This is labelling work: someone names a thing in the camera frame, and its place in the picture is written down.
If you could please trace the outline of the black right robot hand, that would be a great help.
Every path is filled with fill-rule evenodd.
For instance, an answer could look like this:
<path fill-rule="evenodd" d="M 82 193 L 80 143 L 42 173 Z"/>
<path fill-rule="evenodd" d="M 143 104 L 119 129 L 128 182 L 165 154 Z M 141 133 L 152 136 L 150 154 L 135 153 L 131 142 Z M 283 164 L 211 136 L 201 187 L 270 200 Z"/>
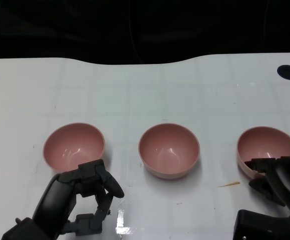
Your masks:
<path fill-rule="evenodd" d="M 290 156 L 253 158 L 245 164 L 264 174 L 249 181 L 249 186 L 262 197 L 290 210 Z"/>

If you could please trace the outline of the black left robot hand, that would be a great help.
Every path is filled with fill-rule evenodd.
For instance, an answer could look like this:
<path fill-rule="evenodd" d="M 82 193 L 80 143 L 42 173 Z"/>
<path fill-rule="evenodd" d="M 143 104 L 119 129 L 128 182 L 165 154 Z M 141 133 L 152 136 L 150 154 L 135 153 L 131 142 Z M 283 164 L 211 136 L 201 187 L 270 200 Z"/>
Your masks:
<path fill-rule="evenodd" d="M 77 195 L 83 198 L 94 196 L 97 210 L 79 214 L 71 222 L 68 218 L 76 205 Z M 121 186 L 99 159 L 56 174 L 45 189 L 32 219 L 51 240 L 67 233 L 76 236 L 100 234 L 113 198 L 123 197 Z"/>

